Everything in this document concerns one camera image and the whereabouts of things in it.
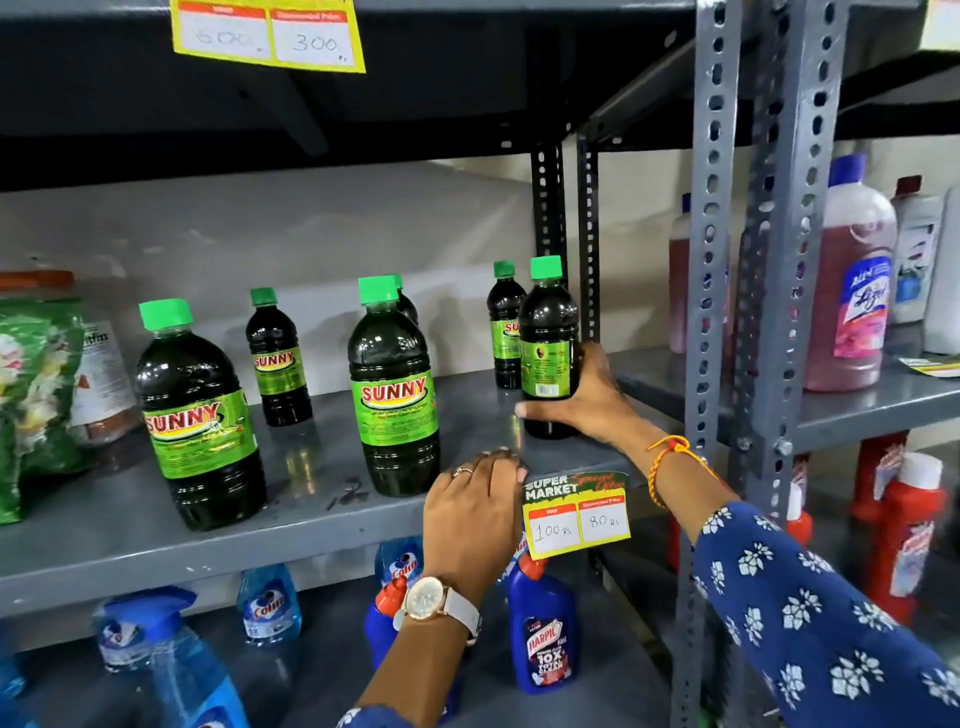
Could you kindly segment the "person's left forearm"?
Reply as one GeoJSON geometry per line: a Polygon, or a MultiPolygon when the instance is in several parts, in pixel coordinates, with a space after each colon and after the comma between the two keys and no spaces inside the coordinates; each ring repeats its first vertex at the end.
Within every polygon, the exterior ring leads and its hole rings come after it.
{"type": "Polygon", "coordinates": [[[404,620],[356,706],[336,728],[437,728],[469,642],[475,640],[480,591],[446,588],[426,605],[411,597],[404,620]]]}

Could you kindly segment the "dark bottle with back label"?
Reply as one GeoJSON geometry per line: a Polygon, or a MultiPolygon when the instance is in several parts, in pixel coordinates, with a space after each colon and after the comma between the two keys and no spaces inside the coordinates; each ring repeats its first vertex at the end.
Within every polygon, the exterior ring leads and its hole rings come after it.
{"type": "Polygon", "coordinates": [[[579,310],[559,255],[531,260],[533,288],[519,314],[520,386],[526,401],[568,400],[580,383],[579,310]]]}

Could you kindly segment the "large yellow price tag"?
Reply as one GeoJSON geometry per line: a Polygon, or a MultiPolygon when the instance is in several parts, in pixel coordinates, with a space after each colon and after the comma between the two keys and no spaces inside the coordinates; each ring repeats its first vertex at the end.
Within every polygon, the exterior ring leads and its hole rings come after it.
{"type": "Polygon", "coordinates": [[[354,0],[169,0],[176,54],[365,74],[354,0]]]}

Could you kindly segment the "flat yellow shelf tag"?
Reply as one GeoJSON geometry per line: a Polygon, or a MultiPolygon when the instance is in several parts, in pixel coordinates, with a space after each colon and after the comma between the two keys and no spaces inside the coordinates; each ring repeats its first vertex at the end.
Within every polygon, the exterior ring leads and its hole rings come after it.
{"type": "Polygon", "coordinates": [[[907,369],[930,378],[960,379],[960,356],[936,359],[899,357],[898,361],[907,369]]]}

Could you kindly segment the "person's right hand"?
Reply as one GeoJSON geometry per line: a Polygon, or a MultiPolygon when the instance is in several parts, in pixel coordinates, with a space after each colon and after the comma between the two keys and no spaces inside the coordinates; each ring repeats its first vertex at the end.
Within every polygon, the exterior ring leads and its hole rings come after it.
{"type": "Polygon", "coordinates": [[[642,418],[619,390],[601,345],[586,342],[581,349],[580,382],[569,397],[574,422],[559,424],[615,448],[640,465],[641,454],[666,437],[666,432],[642,418]]]}

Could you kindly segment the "grey metal shelf board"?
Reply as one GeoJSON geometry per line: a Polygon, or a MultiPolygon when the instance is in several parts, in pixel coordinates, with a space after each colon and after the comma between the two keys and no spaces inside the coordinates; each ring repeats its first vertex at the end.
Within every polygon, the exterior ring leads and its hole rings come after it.
{"type": "Polygon", "coordinates": [[[267,505],[234,525],[185,525],[143,431],[107,452],[118,469],[40,490],[24,520],[0,526],[0,620],[421,534],[426,497],[375,489],[351,394],[317,395],[313,409],[272,428],[250,407],[267,505]]]}

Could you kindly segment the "blue trigger spray bottle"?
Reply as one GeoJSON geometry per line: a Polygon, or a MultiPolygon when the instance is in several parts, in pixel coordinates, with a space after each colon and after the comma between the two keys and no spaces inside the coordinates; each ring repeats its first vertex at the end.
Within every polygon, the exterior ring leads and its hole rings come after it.
{"type": "Polygon", "coordinates": [[[226,667],[185,622],[196,600],[187,588],[149,588],[107,601],[103,612],[142,631],[159,728],[250,728],[226,667]]]}

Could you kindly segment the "green floral packet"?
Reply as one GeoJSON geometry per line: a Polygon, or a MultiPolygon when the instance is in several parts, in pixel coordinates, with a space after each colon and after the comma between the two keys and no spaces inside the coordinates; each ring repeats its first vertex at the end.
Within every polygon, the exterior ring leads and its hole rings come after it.
{"type": "Polygon", "coordinates": [[[22,519],[22,486],[73,476],[71,431],[84,344],[78,297],[0,299],[0,527],[22,519]]]}

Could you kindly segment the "plain white bottle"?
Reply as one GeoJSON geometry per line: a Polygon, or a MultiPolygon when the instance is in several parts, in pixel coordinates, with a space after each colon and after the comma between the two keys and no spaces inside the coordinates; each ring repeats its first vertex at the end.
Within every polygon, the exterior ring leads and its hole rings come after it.
{"type": "Polygon", "coordinates": [[[921,340],[930,354],[960,356],[960,183],[949,188],[943,198],[921,340]]]}

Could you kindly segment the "clear blue cleaner bottle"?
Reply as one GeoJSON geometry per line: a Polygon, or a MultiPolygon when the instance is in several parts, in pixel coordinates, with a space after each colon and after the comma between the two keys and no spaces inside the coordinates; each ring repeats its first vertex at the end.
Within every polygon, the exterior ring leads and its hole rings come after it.
{"type": "Polygon", "coordinates": [[[424,571],[423,537],[411,536],[383,541],[374,558],[374,572],[384,587],[397,577],[406,579],[410,586],[424,571]]]}
{"type": "Polygon", "coordinates": [[[303,615],[291,572],[286,564],[245,569],[236,598],[246,641],[257,648],[295,642],[303,615]]]}

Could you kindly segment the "person's right forearm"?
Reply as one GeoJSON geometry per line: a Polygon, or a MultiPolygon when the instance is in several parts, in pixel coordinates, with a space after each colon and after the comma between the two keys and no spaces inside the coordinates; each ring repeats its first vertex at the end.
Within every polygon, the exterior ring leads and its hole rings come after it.
{"type": "Polygon", "coordinates": [[[787,728],[960,728],[960,675],[678,436],[643,452],[694,581],[787,728]]]}

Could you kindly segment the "grey perforated upright post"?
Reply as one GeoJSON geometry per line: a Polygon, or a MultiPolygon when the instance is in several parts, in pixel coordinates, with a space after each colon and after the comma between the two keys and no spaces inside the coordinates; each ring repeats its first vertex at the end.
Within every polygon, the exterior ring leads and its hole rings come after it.
{"type": "Polygon", "coordinates": [[[757,0],[746,223],[736,268],[730,485],[789,506],[851,0],[757,0]]]}
{"type": "MultiPolygon", "coordinates": [[[[730,217],[745,0],[696,0],[684,435],[714,465],[729,293],[730,217]]],[[[681,537],[670,728],[699,728],[706,603],[681,537]]]]}

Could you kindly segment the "large dark green-capped bottle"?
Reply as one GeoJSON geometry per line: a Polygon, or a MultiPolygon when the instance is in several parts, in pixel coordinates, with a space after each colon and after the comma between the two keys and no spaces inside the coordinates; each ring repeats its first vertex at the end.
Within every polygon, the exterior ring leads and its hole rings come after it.
{"type": "Polygon", "coordinates": [[[222,348],[193,330],[186,300],[141,302],[149,345],[136,390],[174,507],[193,531],[229,527],[267,503],[267,482],[246,394],[222,348]]]}
{"type": "Polygon", "coordinates": [[[355,420],[366,467],[379,494],[425,493],[438,477],[441,438],[426,336],[401,307],[392,274],[357,281],[365,312],[346,345],[355,420]]]}

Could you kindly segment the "small dark green-capped bottle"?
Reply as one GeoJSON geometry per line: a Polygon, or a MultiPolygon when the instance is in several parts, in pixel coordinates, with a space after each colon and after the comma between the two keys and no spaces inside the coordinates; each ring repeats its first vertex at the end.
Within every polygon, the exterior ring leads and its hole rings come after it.
{"type": "Polygon", "coordinates": [[[494,285],[486,297],[494,376],[504,390],[522,387],[522,353],[519,317],[526,291],[515,278],[516,266],[511,260],[493,263],[494,285]]]}
{"type": "Polygon", "coordinates": [[[392,278],[397,293],[397,309],[410,319],[414,325],[419,326],[419,314],[413,301],[404,293],[402,275],[400,273],[394,273],[392,278]]]}
{"type": "Polygon", "coordinates": [[[274,288],[252,288],[249,296],[246,342],[265,421],[272,428],[304,423],[313,407],[296,325],[279,309],[274,288]]]}

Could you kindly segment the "large pink floor cleaner bottle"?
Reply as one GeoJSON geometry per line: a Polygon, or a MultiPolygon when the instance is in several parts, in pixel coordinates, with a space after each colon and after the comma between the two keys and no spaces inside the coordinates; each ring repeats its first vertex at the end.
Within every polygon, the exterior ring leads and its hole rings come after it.
{"type": "Polygon", "coordinates": [[[830,164],[804,390],[853,392],[882,370],[898,223],[891,200],[865,184],[868,157],[830,164]]]}

